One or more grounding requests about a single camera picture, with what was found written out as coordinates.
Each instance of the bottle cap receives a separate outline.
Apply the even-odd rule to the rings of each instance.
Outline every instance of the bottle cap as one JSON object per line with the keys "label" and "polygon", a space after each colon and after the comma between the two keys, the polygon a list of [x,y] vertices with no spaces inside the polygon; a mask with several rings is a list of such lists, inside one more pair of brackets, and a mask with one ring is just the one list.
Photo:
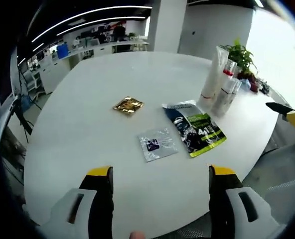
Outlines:
{"label": "bottle cap", "polygon": [[228,76],[233,76],[234,72],[236,70],[236,67],[237,67],[237,63],[228,59],[227,63],[224,66],[223,72],[224,72],[224,74],[226,74]]}
{"label": "bottle cap", "polygon": [[239,88],[241,88],[242,82],[238,79],[236,79],[236,85],[234,87],[233,93],[236,94],[239,91]]}
{"label": "bottle cap", "polygon": [[234,91],[234,88],[237,84],[237,79],[226,79],[225,82],[224,82],[224,86],[223,86],[223,89],[225,92],[227,93],[231,93]]}

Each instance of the gold foil packet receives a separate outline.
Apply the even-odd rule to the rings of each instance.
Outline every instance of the gold foil packet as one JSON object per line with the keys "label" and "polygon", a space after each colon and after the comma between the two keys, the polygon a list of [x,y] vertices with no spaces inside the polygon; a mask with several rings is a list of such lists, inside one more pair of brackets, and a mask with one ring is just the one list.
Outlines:
{"label": "gold foil packet", "polygon": [[130,96],[121,100],[113,109],[131,115],[144,105],[143,102],[138,101]]}

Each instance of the green leaves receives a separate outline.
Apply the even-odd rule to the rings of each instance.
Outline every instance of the green leaves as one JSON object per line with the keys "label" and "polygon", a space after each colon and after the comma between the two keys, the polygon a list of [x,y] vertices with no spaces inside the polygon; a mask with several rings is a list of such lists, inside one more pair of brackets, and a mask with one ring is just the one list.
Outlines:
{"label": "green leaves", "polygon": [[255,66],[251,57],[253,56],[253,54],[250,51],[248,51],[245,46],[241,45],[239,41],[240,38],[238,37],[234,41],[234,46],[220,45],[220,47],[229,51],[228,58],[232,61],[235,61],[237,65],[242,69],[242,72],[250,73],[249,67],[251,65]]}
{"label": "green leaves", "polygon": [[135,37],[135,36],[136,36],[136,34],[134,32],[129,33],[129,37]]}

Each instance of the white bottle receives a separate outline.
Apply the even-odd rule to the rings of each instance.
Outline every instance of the white bottle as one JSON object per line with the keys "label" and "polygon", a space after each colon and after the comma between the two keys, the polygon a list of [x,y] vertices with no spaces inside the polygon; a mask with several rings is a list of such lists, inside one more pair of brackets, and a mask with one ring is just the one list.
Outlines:
{"label": "white bottle", "polygon": [[228,51],[216,46],[210,72],[197,102],[204,110],[210,110],[214,103],[214,96],[217,92],[217,88],[221,88],[220,77],[226,65],[228,54]]}
{"label": "white bottle", "polygon": [[212,107],[212,112],[218,117],[222,117],[226,113],[226,109],[229,107],[229,102],[238,80],[224,74],[222,81],[223,86]]}
{"label": "white bottle", "polygon": [[225,108],[223,109],[224,110],[224,114],[226,114],[226,112],[228,112],[233,100],[235,99],[236,97],[236,94],[237,92],[239,91],[239,88],[241,87],[242,85],[242,82],[236,78],[234,78],[236,80],[236,84],[235,84],[235,87],[234,87],[234,90],[232,92],[232,94],[230,94],[228,100],[227,100],[227,104],[225,106]]}
{"label": "white bottle", "polygon": [[220,76],[220,81],[216,87],[216,90],[215,90],[215,94],[214,94],[214,97],[213,97],[213,103],[216,102],[217,100],[217,97],[218,97],[218,94],[220,93],[223,85],[225,84],[225,79],[229,78],[229,79],[232,79],[233,78],[233,75],[234,75],[234,72],[235,72],[235,69],[237,67],[237,63],[228,59],[225,66],[224,66],[224,69],[223,69],[223,72],[221,72],[221,76]]}

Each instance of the white table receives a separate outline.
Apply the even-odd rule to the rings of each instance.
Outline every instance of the white table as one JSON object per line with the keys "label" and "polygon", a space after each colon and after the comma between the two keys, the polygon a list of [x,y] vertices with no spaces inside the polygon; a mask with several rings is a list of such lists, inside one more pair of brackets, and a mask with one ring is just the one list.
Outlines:
{"label": "white table", "polygon": [[[208,165],[232,168],[243,180],[277,120],[263,94],[239,93],[217,124],[227,140],[191,158],[162,103],[198,99],[211,62],[160,52],[120,53],[78,64],[49,98],[33,129],[24,171],[31,218],[78,188],[95,167],[114,167],[114,239],[133,230],[147,238],[174,231],[208,212]],[[113,110],[123,97],[145,105],[132,117]],[[167,127],[179,153],[146,163],[137,134]]]}

